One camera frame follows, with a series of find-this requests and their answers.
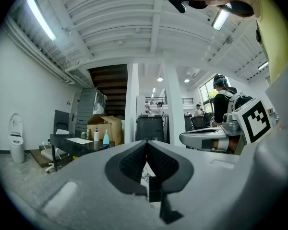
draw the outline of fluorescent light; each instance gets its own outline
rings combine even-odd
[[[261,70],[262,68],[266,67],[268,64],[269,64],[269,62],[266,62],[266,63],[262,64],[262,65],[258,68],[258,70]]]
[[[212,23],[213,28],[217,29],[218,31],[222,28],[224,25],[229,13],[225,12],[224,10],[221,11],[221,13],[218,13],[215,20]]]
[[[50,39],[52,41],[54,41],[56,39],[56,36],[53,34],[53,32],[51,31],[51,29],[49,28],[49,26],[47,25],[46,21],[44,20],[42,14],[40,13],[36,3],[34,0],[27,0],[27,3],[32,11],[32,13],[34,14],[35,18],[37,19],[38,23],[42,26],[42,28],[44,29],[45,33],[47,33],[48,37],[50,37]]]

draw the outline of wooden stair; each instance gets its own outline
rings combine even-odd
[[[94,86],[107,96],[107,115],[125,116],[127,65],[98,67],[89,71]]]

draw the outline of paper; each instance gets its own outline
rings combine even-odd
[[[86,144],[86,143],[93,142],[92,140],[85,140],[85,139],[80,139],[80,138],[67,138],[67,140],[70,140],[72,142],[76,142],[79,144]]]

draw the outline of ceiling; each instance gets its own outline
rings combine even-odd
[[[57,39],[49,39],[26,0],[17,0],[11,8],[7,20],[14,30],[10,31],[19,27],[54,67],[86,87],[92,86],[88,69],[107,65],[140,63],[143,75],[156,79],[164,57],[181,68],[179,79],[188,68],[198,68],[248,84],[268,71],[258,71],[266,59],[256,41],[253,17],[230,15],[217,31],[211,26],[217,7],[187,7],[180,14],[168,0],[37,2]],[[226,43],[229,36],[231,44]]]

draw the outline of desk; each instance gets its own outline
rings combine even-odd
[[[79,144],[76,142],[72,142],[67,140],[67,138],[77,137],[75,135],[50,135],[50,144],[52,148],[52,159],[54,164],[55,171],[58,171],[57,161],[55,156],[55,147],[60,148],[62,151],[76,157],[81,157],[83,155],[100,151],[103,149],[103,141],[100,140],[97,142],[90,142],[86,144]],[[115,146],[114,141],[110,141],[110,145],[108,148],[112,148]]]

